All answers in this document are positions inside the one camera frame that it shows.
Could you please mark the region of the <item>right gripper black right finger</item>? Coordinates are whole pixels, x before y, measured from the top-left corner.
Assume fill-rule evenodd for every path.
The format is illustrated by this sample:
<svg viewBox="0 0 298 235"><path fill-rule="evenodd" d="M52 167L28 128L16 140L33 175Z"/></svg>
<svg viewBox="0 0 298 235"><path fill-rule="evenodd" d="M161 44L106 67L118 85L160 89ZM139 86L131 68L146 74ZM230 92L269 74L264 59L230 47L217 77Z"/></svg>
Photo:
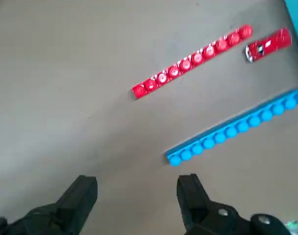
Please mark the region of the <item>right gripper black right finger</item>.
<svg viewBox="0 0 298 235"><path fill-rule="evenodd" d="M177 198L186 235L289 235L276 217L256 213L249 220L227 204L212 201L196 174L180 175Z"/></svg>

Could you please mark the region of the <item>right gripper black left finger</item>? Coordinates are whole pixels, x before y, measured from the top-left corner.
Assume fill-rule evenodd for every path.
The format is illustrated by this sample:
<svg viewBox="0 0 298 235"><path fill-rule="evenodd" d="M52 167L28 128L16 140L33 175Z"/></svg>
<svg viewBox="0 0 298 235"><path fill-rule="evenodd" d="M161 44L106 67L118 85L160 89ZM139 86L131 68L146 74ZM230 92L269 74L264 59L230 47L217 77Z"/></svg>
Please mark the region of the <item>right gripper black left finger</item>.
<svg viewBox="0 0 298 235"><path fill-rule="evenodd" d="M36 207L12 223L0 217L0 235L78 235L97 196L97 179L80 175L55 203Z"/></svg>

